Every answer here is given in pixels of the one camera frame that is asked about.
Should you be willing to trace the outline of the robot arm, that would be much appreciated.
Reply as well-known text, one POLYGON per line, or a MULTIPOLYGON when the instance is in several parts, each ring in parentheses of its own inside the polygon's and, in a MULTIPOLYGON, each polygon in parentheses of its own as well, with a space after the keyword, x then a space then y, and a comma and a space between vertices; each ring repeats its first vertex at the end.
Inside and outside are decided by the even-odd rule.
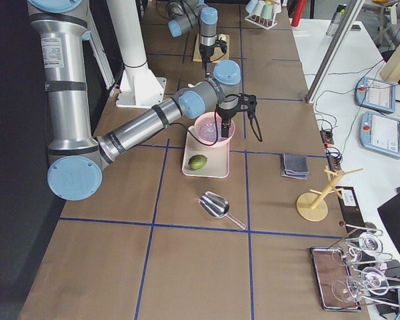
POLYGON ((129 107, 144 112, 104 136, 91 132, 83 42, 98 34, 88 1, 29 1, 31 26, 41 38, 45 92, 53 140, 47 148, 47 182, 54 194, 70 201, 86 199, 101 185, 102 172, 130 148, 150 139, 181 117, 233 110, 239 65, 218 62, 210 77, 164 98, 165 80, 150 70, 134 1, 108 1, 123 60, 123 94, 129 107))
POLYGON ((215 48, 222 54, 227 52, 227 42, 217 35, 218 13, 216 8, 208 6, 204 1, 168 1, 168 28, 173 37, 199 26, 199 53, 206 77, 212 73, 212 56, 215 48))

